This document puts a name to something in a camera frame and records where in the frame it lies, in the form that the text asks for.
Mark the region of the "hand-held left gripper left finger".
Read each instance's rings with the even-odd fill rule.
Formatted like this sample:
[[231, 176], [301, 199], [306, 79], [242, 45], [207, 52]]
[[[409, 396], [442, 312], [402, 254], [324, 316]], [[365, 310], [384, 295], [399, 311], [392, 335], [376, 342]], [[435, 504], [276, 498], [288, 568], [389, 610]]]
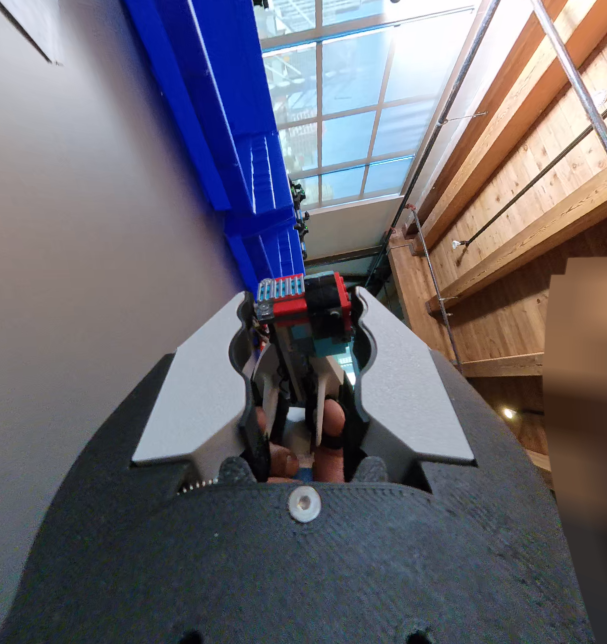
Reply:
[[254, 298], [241, 292], [179, 346], [133, 454], [137, 464], [190, 460], [218, 471], [246, 453], [252, 471], [269, 470], [251, 374]]

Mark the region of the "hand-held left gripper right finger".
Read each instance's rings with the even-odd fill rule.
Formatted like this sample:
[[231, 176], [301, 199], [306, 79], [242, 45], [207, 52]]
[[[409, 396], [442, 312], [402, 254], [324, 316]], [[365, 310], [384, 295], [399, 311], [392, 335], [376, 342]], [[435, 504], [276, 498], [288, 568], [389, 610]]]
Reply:
[[365, 288], [351, 298], [356, 381], [345, 403], [346, 455], [379, 457], [388, 471], [419, 461], [475, 466], [429, 347]]

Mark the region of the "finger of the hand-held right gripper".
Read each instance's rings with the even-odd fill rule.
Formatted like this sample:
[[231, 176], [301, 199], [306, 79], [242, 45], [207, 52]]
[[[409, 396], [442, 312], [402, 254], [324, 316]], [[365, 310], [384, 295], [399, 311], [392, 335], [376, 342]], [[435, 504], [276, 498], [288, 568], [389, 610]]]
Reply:
[[282, 371], [276, 347], [265, 347], [253, 371], [270, 438], [283, 438]]
[[317, 407], [315, 445], [321, 444], [323, 435], [324, 402], [326, 396], [338, 399], [345, 372], [333, 356], [314, 357], [314, 373], [317, 377]]

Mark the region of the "colourful toy brick model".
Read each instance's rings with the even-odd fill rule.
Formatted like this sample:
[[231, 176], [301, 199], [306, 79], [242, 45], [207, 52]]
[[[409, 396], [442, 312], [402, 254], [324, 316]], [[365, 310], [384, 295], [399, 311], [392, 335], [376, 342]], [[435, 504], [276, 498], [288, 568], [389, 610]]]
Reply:
[[313, 358], [340, 355], [352, 340], [351, 295], [344, 278], [322, 272], [264, 279], [255, 310], [277, 346], [291, 401], [304, 407], [316, 390]]

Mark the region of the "person's right hand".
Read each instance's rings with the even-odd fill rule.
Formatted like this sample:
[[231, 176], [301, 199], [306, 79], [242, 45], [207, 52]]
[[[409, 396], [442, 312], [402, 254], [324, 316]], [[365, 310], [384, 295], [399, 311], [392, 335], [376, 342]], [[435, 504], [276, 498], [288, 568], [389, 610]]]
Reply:
[[[343, 428], [345, 411], [338, 401], [328, 398], [324, 401], [322, 441], [314, 447], [312, 477], [316, 482], [345, 482]], [[284, 446], [269, 443], [270, 475], [267, 482], [281, 484], [293, 482], [299, 471], [297, 455]]]

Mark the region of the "thin metal pipe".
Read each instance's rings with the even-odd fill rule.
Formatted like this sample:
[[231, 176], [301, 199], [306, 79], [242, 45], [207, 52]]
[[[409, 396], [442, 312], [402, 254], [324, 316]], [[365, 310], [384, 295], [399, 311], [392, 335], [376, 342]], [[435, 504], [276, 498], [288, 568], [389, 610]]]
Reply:
[[461, 362], [461, 359], [460, 359], [459, 350], [458, 350], [457, 344], [456, 344], [456, 342], [454, 340], [451, 324], [449, 322], [449, 314], [447, 313], [447, 311], [445, 309], [444, 299], [441, 297], [441, 293], [440, 293], [440, 289], [439, 289], [438, 282], [437, 282], [437, 279], [436, 279], [435, 271], [433, 269], [433, 264], [432, 264], [431, 259], [429, 257], [429, 250], [428, 250], [428, 246], [426, 244], [425, 237], [424, 237], [423, 232], [422, 232], [422, 224], [420, 223], [419, 216], [417, 214], [417, 208], [416, 208], [416, 206], [414, 206], [412, 204], [406, 204], [406, 205], [407, 205], [408, 209], [412, 212], [413, 219], [415, 221], [415, 225], [416, 225], [417, 230], [418, 230], [417, 235], [418, 235], [418, 237], [420, 239], [422, 250], [424, 251], [424, 256], [425, 256], [425, 258], [426, 258], [426, 260], [428, 262], [428, 268], [429, 268], [431, 279], [432, 279], [433, 286], [434, 286], [434, 289], [435, 289], [435, 295], [436, 295], [437, 302], [438, 302], [438, 308], [439, 308], [440, 313], [442, 315], [444, 325], [446, 327], [447, 334], [448, 334], [449, 340], [451, 342], [451, 347], [452, 347], [452, 351], [453, 351], [453, 354], [454, 354], [455, 364], [456, 364], [457, 369], [460, 372], [460, 374], [463, 375], [464, 372], [463, 372], [462, 362]]

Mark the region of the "small blue plastic bin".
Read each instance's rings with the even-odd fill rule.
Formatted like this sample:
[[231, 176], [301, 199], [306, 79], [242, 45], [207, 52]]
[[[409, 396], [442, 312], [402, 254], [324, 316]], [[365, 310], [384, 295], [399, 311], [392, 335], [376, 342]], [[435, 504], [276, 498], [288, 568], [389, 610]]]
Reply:
[[226, 214], [225, 234], [248, 291], [256, 293], [262, 279], [305, 273], [295, 223], [292, 206], [259, 215]]

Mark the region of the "black robot rig green lights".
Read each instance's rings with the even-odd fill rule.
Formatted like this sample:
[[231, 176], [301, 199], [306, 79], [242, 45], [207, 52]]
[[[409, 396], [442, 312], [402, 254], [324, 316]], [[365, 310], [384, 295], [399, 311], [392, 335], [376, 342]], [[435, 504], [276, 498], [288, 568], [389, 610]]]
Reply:
[[291, 195], [296, 218], [294, 229], [298, 231], [299, 239], [302, 240], [308, 233], [307, 221], [310, 218], [309, 212], [304, 211], [301, 208], [301, 204], [307, 199], [307, 195], [301, 183], [295, 183], [292, 179], [289, 178], [289, 185], [291, 188]]

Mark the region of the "thin black rod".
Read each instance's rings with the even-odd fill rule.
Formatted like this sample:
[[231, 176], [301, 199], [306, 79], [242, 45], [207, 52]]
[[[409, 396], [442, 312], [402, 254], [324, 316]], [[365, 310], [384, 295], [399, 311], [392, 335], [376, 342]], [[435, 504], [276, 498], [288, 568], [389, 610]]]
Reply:
[[[607, 100], [607, 92], [603, 93], [603, 98]], [[607, 117], [607, 108], [600, 113], [602, 118]], [[566, 155], [571, 152], [578, 144], [581, 143], [590, 133], [594, 131], [594, 127], [588, 125], [582, 132], [572, 140], [564, 149], [562, 149], [537, 175], [531, 179], [519, 192], [517, 192], [490, 220], [488, 220], [476, 233], [467, 240], [468, 247], [471, 245], [483, 232], [485, 232], [495, 221], [497, 221], [502, 214], [505, 214], [518, 200], [523, 197], [529, 190], [531, 190], [547, 173], [553, 170], [556, 165], [563, 160]]]

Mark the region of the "black pipe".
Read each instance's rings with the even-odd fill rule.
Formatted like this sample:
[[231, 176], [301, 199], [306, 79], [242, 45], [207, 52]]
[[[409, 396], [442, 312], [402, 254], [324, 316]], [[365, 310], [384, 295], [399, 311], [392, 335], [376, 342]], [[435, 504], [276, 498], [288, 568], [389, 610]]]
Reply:
[[455, 62], [453, 71], [445, 85], [442, 96], [438, 102], [435, 115], [431, 118], [429, 127], [424, 138], [421, 141], [419, 150], [415, 155], [415, 158], [410, 167], [410, 176], [405, 181], [404, 187], [405, 192], [401, 204], [399, 205], [396, 215], [394, 216], [392, 223], [389, 226], [389, 229], [384, 234], [380, 245], [380, 251], [374, 261], [370, 266], [370, 271], [368, 273], [368, 278], [366, 282], [369, 283], [374, 277], [377, 269], [382, 262], [383, 255], [388, 245], [388, 241], [392, 235], [393, 229], [395, 228], [397, 221], [404, 213], [404, 209], [410, 199], [412, 190], [414, 189], [420, 173], [422, 172], [426, 161], [435, 145], [435, 142], [440, 134], [442, 126], [447, 122], [447, 116], [449, 111], [460, 91], [460, 87], [468, 73], [468, 70], [471, 67], [471, 64], [476, 56], [476, 53], [482, 44], [482, 40], [491, 24], [492, 18], [496, 13], [500, 1], [481, 1], [478, 7], [476, 17], [471, 25], [470, 31], [462, 51], [460, 52], [457, 61]]

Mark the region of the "large blue plastic bin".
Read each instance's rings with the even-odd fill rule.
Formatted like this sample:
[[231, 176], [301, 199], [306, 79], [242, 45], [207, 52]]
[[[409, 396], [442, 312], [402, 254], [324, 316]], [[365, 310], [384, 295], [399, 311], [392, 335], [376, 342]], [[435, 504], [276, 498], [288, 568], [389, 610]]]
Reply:
[[125, 1], [201, 188], [227, 229], [294, 224], [250, 1]]

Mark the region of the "large paned window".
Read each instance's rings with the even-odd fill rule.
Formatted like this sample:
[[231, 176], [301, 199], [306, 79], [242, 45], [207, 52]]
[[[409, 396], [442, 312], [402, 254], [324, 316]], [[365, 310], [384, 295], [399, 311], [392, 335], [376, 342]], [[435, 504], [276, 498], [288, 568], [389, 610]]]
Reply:
[[255, 1], [303, 208], [400, 194], [479, 1]]

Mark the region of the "thick metal pipe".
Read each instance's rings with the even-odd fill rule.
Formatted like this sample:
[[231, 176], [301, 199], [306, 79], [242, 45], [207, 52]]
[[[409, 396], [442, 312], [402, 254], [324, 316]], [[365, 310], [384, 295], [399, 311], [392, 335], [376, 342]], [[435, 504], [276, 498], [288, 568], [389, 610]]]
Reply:
[[591, 126], [596, 132], [601, 144], [607, 154], [607, 126], [603, 117], [601, 117], [596, 105], [591, 98], [589, 91], [579, 73], [569, 52], [566, 49], [566, 46], [561, 39], [557, 29], [554, 26], [554, 23], [549, 17], [548, 12], [546, 11], [542, 1], [531, 1], [533, 5], [533, 11], [538, 18], [541, 28], [543, 29], [546, 36], [549, 37], [549, 40], [554, 48], [556, 57], [564, 70], [569, 83], [571, 84], [574, 92], [578, 96], [578, 99], [581, 102], [581, 105], [590, 121]]

